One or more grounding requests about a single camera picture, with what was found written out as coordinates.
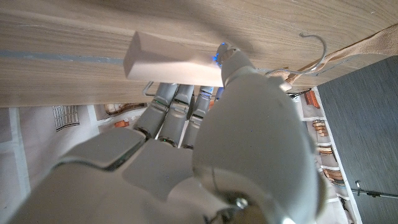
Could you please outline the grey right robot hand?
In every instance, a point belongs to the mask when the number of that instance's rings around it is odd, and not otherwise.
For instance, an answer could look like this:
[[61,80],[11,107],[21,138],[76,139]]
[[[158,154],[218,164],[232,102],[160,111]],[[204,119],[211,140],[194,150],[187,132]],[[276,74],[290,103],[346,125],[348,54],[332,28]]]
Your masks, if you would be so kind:
[[132,129],[66,153],[10,222],[314,223],[325,184],[283,80],[227,44],[215,60],[214,106],[189,113],[189,87],[161,85]]

